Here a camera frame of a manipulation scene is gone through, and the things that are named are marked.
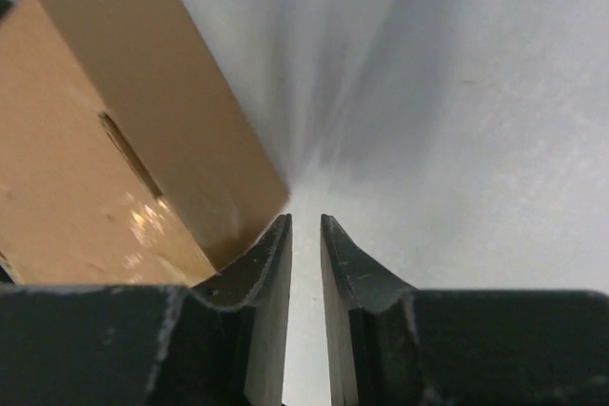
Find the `scratch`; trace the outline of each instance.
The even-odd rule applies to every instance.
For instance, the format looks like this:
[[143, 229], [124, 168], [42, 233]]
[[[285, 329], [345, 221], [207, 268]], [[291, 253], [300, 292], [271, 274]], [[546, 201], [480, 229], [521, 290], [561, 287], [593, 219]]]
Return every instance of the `scratch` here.
[[406, 313], [406, 324], [408, 331], [412, 335], [415, 345], [418, 347], [421, 343], [419, 338], [419, 330], [417, 329], [417, 317], [415, 315], [415, 298], [411, 293], [406, 293], [404, 296], [404, 312]]
[[161, 364], [163, 360], [167, 358], [169, 351], [169, 344], [171, 343], [171, 334], [173, 329], [178, 323], [178, 319], [182, 314], [182, 305], [186, 292], [180, 287], [167, 287], [167, 305], [165, 309], [165, 315], [159, 333], [157, 335], [157, 353], [155, 363], [150, 369], [148, 374], [147, 382], [147, 393], [151, 393], [154, 390], [156, 380], [161, 371]]
[[49, 294], [66, 296], [96, 294], [109, 289], [111, 290], [111, 287], [108, 287], [106, 285], [27, 285], [12, 287], [10, 290], [3, 290], [3, 293]]
[[96, 270], [101, 271], [102, 273], [107, 273], [108, 271], [102, 265], [96, 263], [95, 261], [92, 261], [91, 259], [86, 259], [86, 263], [95, 268]]
[[220, 314], [216, 314], [216, 317], [218, 318], [218, 322], [220, 323], [219, 327], [220, 327], [220, 331], [222, 332], [222, 335], [225, 338], [228, 338], [228, 335], [226, 334], [225, 327], [224, 327], [224, 324], [222, 322], [222, 318], [220, 317]]
[[594, 376], [587, 378], [583, 382], [574, 385], [566, 385], [566, 386], [557, 386], [551, 389], [543, 390], [541, 392], [535, 393], [535, 399], [547, 399], [547, 398], [555, 398], [564, 402], [567, 402], [568, 397], [576, 394], [580, 389], [585, 389], [588, 387], [599, 387], [607, 384], [609, 382], [609, 377], [606, 376]]

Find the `cardboard box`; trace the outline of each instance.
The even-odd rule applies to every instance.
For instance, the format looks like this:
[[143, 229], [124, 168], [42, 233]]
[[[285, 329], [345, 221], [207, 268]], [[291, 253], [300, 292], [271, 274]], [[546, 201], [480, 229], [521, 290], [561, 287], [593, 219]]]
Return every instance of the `cardboard box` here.
[[22, 0], [0, 23], [17, 281], [192, 285], [287, 198], [180, 0]]

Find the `brown cardboard box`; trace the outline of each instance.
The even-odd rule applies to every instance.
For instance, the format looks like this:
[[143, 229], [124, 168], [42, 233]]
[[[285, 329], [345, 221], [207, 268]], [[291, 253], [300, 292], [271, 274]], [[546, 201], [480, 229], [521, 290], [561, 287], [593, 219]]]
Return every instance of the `brown cardboard box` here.
[[0, 23], [0, 252], [18, 281], [191, 285], [287, 197], [180, 0], [23, 0]]

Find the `white wall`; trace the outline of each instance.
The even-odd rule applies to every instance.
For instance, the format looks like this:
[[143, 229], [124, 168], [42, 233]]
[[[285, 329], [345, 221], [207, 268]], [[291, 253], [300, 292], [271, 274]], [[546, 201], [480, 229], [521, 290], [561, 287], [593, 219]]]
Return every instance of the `white wall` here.
[[609, 291], [609, 0], [184, 1], [293, 187], [286, 404], [329, 404], [322, 212], [418, 286]]

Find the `white surface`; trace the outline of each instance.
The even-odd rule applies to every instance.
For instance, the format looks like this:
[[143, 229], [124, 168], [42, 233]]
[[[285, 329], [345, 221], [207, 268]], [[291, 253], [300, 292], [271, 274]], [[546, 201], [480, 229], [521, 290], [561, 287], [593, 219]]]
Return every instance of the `white surface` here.
[[293, 188], [286, 404], [329, 404], [322, 212], [419, 286], [609, 291], [609, 0], [184, 1]]

